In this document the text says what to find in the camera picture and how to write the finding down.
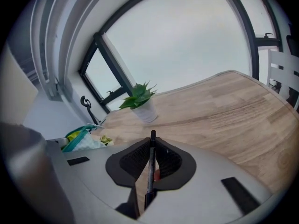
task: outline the white pot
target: white pot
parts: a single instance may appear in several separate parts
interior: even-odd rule
[[[153,103],[153,100],[149,98],[142,106],[132,109],[134,114],[136,114],[144,123],[150,123],[157,118],[157,112]]]

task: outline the potted plant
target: potted plant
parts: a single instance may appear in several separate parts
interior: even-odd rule
[[[136,84],[132,89],[133,96],[124,98],[119,109],[130,108],[144,123],[150,123],[157,118],[157,112],[151,97],[156,91],[147,89],[147,84]]]

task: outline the teal bag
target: teal bag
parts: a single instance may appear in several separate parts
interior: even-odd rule
[[[73,133],[80,131],[80,133],[62,149],[62,152],[65,153],[78,150],[106,147],[104,143],[102,143],[100,140],[94,140],[90,135],[91,131],[98,129],[99,127],[104,128],[99,125],[88,124],[86,126],[75,129],[72,132],[69,132],[66,135],[66,138],[71,136]]]

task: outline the wooden tabletop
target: wooden tabletop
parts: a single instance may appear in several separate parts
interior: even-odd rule
[[[143,124],[130,109],[111,112],[105,133],[116,145],[150,136],[228,157],[272,192],[286,188],[299,162],[299,115],[275,91],[237,71],[152,97],[158,117]],[[147,167],[136,182],[142,206]]]

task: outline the white chair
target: white chair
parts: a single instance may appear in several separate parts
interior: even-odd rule
[[[271,64],[282,66],[284,69],[272,67]],[[299,92],[299,77],[294,75],[294,71],[299,73],[299,57],[288,55],[283,52],[269,50],[269,70],[267,78],[267,86],[270,80],[280,82],[282,85],[287,85]],[[296,101],[294,109],[299,106],[299,98]]]

